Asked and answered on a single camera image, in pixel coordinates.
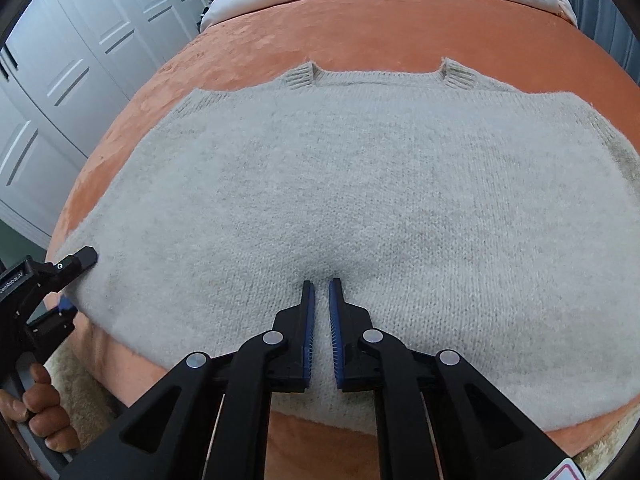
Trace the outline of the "person's left hand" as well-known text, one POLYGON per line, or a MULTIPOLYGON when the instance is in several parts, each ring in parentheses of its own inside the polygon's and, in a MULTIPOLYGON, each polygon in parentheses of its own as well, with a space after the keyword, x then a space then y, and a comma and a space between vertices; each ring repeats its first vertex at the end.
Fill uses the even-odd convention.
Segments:
POLYGON ((61 405, 61 396, 52 386, 49 372, 43 365, 34 363, 29 373, 34 384, 20 398, 1 390, 3 419, 16 436, 16 425, 24 422, 54 452, 78 450, 78 433, 70 422, 70 415, 61 405))

